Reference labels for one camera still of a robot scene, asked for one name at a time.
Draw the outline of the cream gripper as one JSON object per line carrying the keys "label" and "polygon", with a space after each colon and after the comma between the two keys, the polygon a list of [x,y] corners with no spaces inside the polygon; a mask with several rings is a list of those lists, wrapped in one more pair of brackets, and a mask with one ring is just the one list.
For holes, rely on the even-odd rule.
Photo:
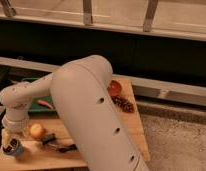
{"label": "cream gripper", "polygon": [[21,130],[16,131],[16,130],[9,130],[8,128],[3,127],[1,133],[2,133],[2,139],[3,140],[7,140],[7,139],[10,139],[10,138],[23,139],[23,138],[26,137],[24,128],[22,128]]}

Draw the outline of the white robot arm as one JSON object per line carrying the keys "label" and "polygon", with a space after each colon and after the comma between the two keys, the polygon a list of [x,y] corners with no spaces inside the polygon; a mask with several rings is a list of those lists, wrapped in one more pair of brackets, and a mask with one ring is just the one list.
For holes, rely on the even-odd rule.
{"label": "white robot arm", "polygon": [[22,131],[31,101],[49,95],[90,171],[149,171],[108,94],[112,74],[106,58],[91,55],[34,82],[6,87],[0,92],[3,126]]}

